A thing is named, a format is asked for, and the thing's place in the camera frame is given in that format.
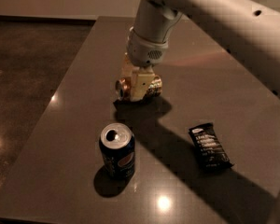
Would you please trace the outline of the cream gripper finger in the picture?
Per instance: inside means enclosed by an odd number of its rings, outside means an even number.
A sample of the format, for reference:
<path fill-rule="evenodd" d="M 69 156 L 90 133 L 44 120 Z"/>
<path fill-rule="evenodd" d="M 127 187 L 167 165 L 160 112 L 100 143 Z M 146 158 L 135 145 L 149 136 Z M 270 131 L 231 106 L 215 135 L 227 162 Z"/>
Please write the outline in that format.
<path fill-rule="evenodd" d="M 134 68 L 131 76 L 130 91 L 130 100 L 132 102 L 138 102 L 144 98 L 154 77 L 155 74 L 151 66 Z"/>
<path fill-rule="evenodd" d="M 121 67 L 121 77 L 130 77 L 133 73 L 133 64 L 127 53 L 124 54 L 123 64 Z"/>

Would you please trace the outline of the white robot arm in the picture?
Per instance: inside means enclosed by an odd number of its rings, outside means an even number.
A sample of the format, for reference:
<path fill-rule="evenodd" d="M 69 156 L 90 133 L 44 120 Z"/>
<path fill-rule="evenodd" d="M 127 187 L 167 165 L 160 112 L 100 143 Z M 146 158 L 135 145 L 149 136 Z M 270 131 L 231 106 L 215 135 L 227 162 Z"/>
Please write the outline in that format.
<path fill-rule="evenodd" d="M 280 224 L 280 13 L 141 0 L 118 120 L 160 161 L 155 223 Z"/>

